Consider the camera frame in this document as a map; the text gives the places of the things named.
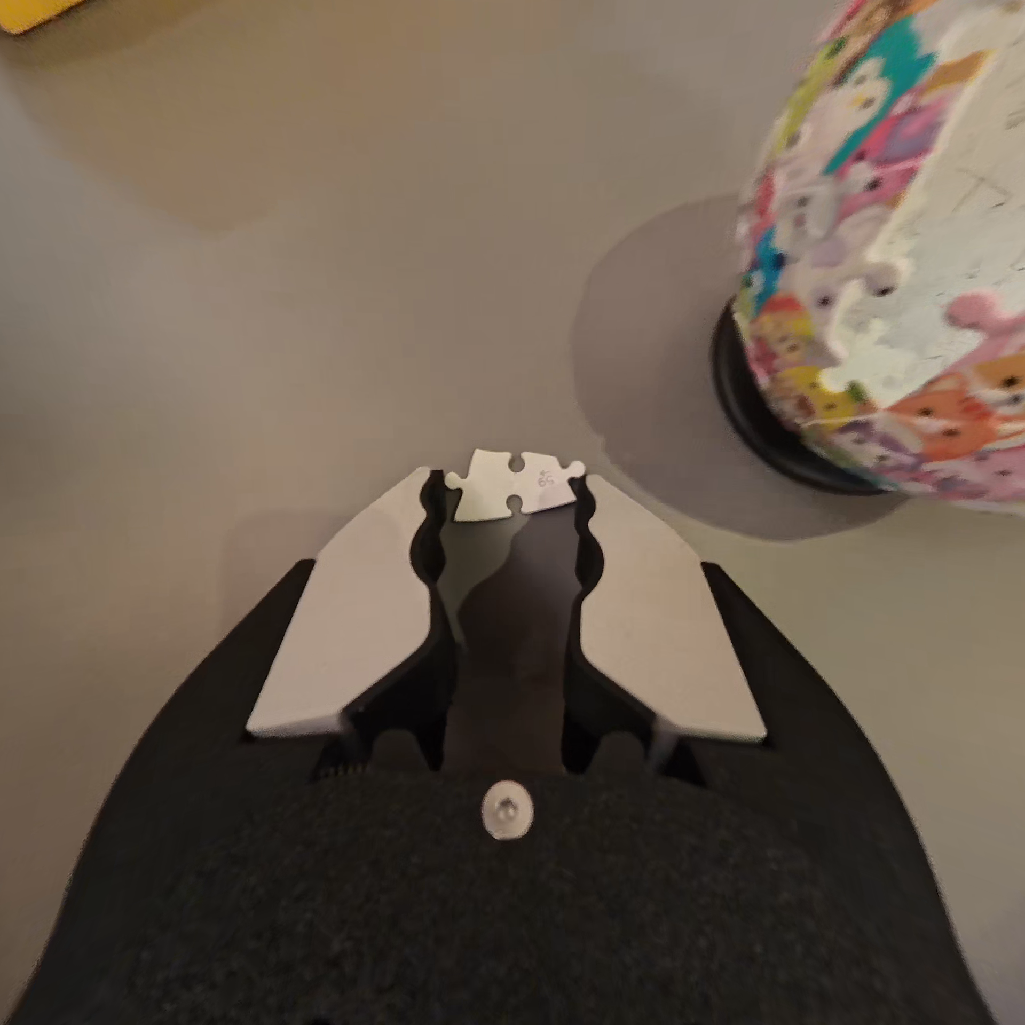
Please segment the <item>yellow box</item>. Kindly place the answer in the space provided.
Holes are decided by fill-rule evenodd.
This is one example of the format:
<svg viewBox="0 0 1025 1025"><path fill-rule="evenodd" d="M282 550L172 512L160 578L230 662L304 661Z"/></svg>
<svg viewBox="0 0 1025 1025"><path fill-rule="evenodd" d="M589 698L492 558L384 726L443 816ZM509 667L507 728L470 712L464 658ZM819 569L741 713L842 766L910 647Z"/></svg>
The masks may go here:
<svg viewBox="0 0 1025 1025"><path fill-rule="evenodd" d="M24 33L55 19L76 1L1 1L1 31L7 35Z"/></svg>

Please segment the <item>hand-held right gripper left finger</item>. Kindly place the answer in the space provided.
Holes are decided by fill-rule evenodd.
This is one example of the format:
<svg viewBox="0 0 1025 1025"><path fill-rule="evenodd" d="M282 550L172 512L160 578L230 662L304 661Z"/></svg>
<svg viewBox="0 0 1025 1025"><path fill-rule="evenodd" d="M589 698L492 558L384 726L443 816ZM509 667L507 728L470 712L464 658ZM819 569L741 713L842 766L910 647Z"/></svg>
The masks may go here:
<svg viewBox="0 0 1025 1025"><path fill-rule="evenodd" d="M417 468L321 549L246 722L248 737L330 737L334 764L370 762L391 731L444 763L458 653L440 580L447 491Z"/></svg>

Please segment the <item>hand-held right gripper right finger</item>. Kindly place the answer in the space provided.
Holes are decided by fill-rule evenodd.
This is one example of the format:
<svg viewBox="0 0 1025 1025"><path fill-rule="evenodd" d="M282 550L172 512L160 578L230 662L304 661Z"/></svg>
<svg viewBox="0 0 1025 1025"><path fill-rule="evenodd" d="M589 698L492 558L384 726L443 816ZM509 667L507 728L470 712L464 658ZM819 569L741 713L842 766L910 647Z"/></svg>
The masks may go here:
<svg viewBox="0 0 1025 1025"><path fill-rule="evenodd" d="M699 775L694 740L761 746L768 728L706 568L685 539L597 474L573 484L578 541L563 675L562 765L633 737L658 774Z"/></svg>

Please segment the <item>black ball stand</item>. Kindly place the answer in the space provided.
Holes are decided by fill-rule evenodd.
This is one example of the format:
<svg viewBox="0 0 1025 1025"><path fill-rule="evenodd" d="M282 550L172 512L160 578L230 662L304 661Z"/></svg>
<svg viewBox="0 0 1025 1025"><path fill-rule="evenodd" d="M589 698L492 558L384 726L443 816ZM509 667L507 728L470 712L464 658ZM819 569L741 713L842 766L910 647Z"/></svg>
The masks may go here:
<svg viewBox="0 0 1025 1025"><path fill-rule="evenodd" d="M813 452L796 433L778 420L762 397L747 363L731 301L722 308L711 336L711 381L730 427L767 468L823 494L888 495L887 490Z"/></svg>

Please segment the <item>colourful puzzle ball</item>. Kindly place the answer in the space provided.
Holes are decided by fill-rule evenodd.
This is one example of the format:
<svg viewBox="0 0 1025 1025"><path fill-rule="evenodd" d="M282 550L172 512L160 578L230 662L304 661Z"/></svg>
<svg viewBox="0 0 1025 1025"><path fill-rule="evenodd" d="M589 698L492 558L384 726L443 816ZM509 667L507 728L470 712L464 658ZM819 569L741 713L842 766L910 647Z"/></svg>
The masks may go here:
<svg viewBox="0 0 1025 1025"><path fill-rule="evenodd" d="M741 193L733 317L801 442L1023 518L1023 2L847 2Z"/></svg>

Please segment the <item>double jigsaw puzzle piece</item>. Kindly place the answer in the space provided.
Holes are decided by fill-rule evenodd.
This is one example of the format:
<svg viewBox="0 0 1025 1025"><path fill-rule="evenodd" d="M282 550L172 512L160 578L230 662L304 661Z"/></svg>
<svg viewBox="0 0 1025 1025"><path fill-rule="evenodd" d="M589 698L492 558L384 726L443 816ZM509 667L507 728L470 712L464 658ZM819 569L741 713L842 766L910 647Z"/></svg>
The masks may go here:
<svg viewBox="0 0 1025 1025"><path fill-rule="evenodd" d="M557 456L522 452L523 465L512 469L512 453L477 449L471 454L468 471L459 476L445 474L448 489L458 491L455 522L479 523L508 519L509 500L519 500L519 510L535 515L575 502L571 480L586 474L585 464L573 460L566 466Z"/></svg>

